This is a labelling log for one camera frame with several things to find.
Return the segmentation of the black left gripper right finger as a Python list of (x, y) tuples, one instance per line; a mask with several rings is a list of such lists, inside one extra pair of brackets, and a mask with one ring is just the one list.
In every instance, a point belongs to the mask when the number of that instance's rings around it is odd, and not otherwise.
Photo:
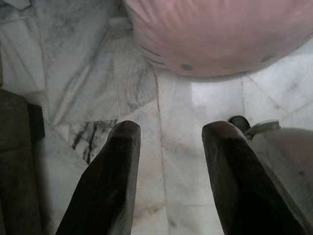
[(306, 235), (308, 221), (243, 133), (226, 121), (202, 128), (211, 189), (226, 235)]

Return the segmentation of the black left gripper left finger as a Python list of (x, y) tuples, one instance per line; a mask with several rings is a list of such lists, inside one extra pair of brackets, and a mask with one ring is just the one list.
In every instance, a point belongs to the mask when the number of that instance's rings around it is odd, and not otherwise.
[(82, 174), (58, 235), (129, 235), (140, 157), (140, 126), (118, 123)]

